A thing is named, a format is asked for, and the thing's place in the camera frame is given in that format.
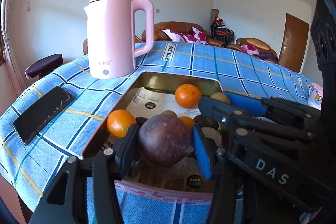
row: kettle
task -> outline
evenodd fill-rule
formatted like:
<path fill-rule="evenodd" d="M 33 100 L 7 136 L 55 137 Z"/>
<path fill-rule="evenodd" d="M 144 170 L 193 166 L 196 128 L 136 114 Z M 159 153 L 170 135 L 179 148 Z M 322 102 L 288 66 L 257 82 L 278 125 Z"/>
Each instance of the kettle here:
<path fill-rule="evenodd" d="M 99 79 L 117 78 L 136 68 L 135 58 L 154 45 L 154 7 L 149 0 L 90 0 L 87 46 L 90 74 Z M 146 43 L 134 47 L 134 13 L 146 14 Z"/>

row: pink and white pillow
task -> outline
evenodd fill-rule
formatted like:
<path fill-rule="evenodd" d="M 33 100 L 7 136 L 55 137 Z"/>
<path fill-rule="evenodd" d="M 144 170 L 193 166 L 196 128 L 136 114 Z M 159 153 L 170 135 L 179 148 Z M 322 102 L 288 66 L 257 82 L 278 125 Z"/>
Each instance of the pink and white pillow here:
<path fill-rule="evenodd" d="M 206 44 L 207 43 L 207 37 L 204 33 L 202 33 L 200 30 L 196 29 L 195 27 L 193 27 L 193 32 L 194 32 L 194 37 L 201 42 L 202 44 Z"/>
<path fill-rule="evenodd" d="M 183 38 L 187 43 L 194 43 L 194 44 L 201 44 L 200 41 L 198 41 L 195 37 L 193 37 L 191 34 L 184 33 Z"/>
<path fill-rule="evenodd" d="M 185 39 L 184 37 L 182 36 L 181 33 L 179 32 L 176 32 L 174 30 L 169 30 L 169 29 L 165 29 L 165 30 L 162 30 L 167 36 L 169 36 L 169 38 L 171 39 L 171 41 L 173 42 L 183 42 L 185 43 Z"/>
<path fill-rule="evenodd" d="M 251 44 L 242 45 L 240 47 L 241 47 L 241 51 L 244 53 L 247 53 L 249 55 L 259 55 L 258 49 Z"/>

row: smartphone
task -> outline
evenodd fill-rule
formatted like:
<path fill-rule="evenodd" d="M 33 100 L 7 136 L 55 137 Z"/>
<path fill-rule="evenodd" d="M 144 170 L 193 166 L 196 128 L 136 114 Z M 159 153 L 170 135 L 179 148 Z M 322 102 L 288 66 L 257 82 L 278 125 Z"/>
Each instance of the smartphone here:
<path fill-rule="evenodd" d="M 56 86 L 23 112 L 13 123 L 23 144 L 29 144 L 36 134 L 72 100 L 71 93 Z"/>

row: wooden door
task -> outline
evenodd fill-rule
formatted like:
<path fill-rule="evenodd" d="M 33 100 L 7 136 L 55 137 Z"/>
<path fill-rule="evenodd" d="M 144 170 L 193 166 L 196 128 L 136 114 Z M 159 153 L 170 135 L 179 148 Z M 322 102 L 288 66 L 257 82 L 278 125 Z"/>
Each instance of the wooden door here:
<path fill-rule="evenodd" d="M 299 72 L 307 46 L 309 24 L 286 14 L 285 32 L 279 56 L 279 65 Z"/>

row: tablecloth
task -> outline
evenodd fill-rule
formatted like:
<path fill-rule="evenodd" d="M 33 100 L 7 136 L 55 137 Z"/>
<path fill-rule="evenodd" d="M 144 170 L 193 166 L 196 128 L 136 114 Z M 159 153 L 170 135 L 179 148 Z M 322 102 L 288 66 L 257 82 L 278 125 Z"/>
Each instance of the tablecloth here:
<path fill-rule="evenodd" d="M 108 80 L 90 75 L 88 56 L 64 64 L 27 88 L 0 117 L 0 173 L 16 188 L 34 211 L 43 191 L 65 160 L 80 157 L 81 151 L 116 101 L 144 71 L 162 71 L 216 79 L 224 90 L 252 97 L 281 97 L 307 104 L 311 85 L 307 77 L 280 65 L 247 54 L 208 45 L 175 43 L 172 57 L 164 58 L 167 42 L 155 42 L 153 49 L 136 58 L 129 75 Z M 31 104 L 55 86 L 74 96 L 29 145 L 18 138 L 13 122 Z M 88 215 L 95 222 L 92 188 L 88 180 Z M 152 200 L 118 191 L 125 223 L 204 223 L 209 205 L 198 207 Z M 139 214 L 131 213 L 134 205 Z"/>

